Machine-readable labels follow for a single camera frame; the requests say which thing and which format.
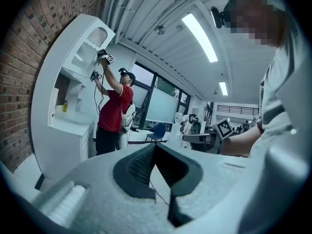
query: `black cap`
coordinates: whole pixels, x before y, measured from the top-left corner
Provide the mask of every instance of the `black cap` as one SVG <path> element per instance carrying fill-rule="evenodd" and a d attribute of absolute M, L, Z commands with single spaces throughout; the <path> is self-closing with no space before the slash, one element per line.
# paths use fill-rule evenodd
<path fill-rule="evenodd" d="M 133 84 L 134 84 L 135 81 L 136 81 L 136 76 L 135 76 L 133 73 L 128 72 L 128 71 L 126 71 L 126 70 L 122 71 L 121 75 L 123 75 L 123 74 L 125 74 L 125 75 L 127 75 L 127 76 L 130 77 L 130 79 L 132 80 L 130 87 L 132 87 Z"/>

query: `blue chair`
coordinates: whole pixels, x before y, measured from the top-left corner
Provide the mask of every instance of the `blue chair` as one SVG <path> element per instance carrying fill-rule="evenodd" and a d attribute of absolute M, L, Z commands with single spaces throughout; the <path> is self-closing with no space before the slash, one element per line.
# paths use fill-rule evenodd
<path fill-rule="evenodd" d="M 167 125 L 164 123 L 159 123 L 159 124 L 155 125 L 154 126 L 154 133 L 147 135 L 145 141 L 147 140 L 148 137 L 151 139 L 154 139 L 155 142 L 157 140 L 161 141 L 162 138 L 164 138 L 164 136 L 165 136 L 166 129 L 167 129 Z"/>

